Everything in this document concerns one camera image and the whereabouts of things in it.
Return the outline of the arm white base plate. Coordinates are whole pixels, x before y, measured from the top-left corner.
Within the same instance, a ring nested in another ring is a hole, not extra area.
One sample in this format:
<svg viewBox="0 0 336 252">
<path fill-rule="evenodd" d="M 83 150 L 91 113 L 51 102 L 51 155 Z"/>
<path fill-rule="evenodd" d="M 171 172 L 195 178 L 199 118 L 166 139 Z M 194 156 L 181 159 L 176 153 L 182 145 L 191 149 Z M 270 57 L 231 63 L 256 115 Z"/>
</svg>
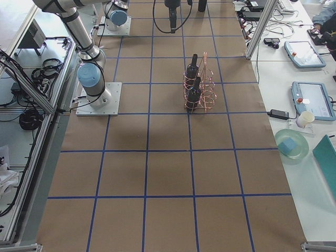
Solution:
<svg viewBox="0 0 336 252">
<path fill-rule="evenodd" d="M 100 20 L 100 24 L 102 24 L 102 26 L 99 26 L 97 35 L 102 37 L 129 36 L 131 19 L 131 16 L 128 16 L 127 21 L 123 25 L 117 26 L 110 20 L 106 21 L 106 18 L 103 16 Z"/>
<path fill-rule="evenodd" d="M 121 82 L 106 82 L 105 91 L 96 100 L 96 97 L 87 96 L 82 88 L 81 95 L 83 99 L 76 105 L 77 116 L 117 116 L 119 112 L 119 103 L 121 96 Z"/>
</svg>

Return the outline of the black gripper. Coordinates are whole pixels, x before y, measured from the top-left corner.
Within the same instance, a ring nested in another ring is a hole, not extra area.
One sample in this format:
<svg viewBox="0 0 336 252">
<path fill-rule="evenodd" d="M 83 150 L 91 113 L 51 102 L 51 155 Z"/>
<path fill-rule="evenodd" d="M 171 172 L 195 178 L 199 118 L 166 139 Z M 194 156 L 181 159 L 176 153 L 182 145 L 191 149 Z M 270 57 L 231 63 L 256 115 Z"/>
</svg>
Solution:
<svg viewBox="0 0 336 252">
<path fill-rule="evenodd" d="M 176 31 L 176 8 L 180 7 L 180 0 L 165 0 L 164 5 L 169 8 L 170 33 Z"/>
</svg>

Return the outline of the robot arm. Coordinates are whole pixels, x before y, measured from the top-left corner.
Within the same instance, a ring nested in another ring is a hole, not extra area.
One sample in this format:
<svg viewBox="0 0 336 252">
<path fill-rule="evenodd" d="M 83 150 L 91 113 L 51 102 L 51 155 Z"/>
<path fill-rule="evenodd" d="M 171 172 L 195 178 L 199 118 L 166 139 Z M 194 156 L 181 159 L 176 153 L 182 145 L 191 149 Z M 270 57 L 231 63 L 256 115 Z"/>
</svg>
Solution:
<svg viewBox="0 0 336 252">
<path fill-rule="evenodd" d="M 86 31 L 79 16 L 78 7 L 95 4 L 98 1 L 34 1 L 34 4 L 45 13 L 53 13 L 60 17 L 66 30 L 79 49 L 79 57 L 83 63 L 77 71 L 77 78 L 86 92 L 88 105 L 93 108 L 105 106 L 111 94 L 105 86 L 103 69 L 106 57 L 95 45 Z"/>
<path fill-rule="evenodd" d="M 165 7 L 169 9 L 170 31 L 161 30 L 155 20 L 155 3 L 152 7 L 152 19 L 156 28 L 164 34 L 175 34 L 178 30 L 177 26 L 177 8 L 180 7 L 181 1 L 168 0 L 164 1 Z M 128 1 L 111 1 L 104 6 L 104 15 L 112 25 L 122 26 L 128 20 Z"/>
</svg>

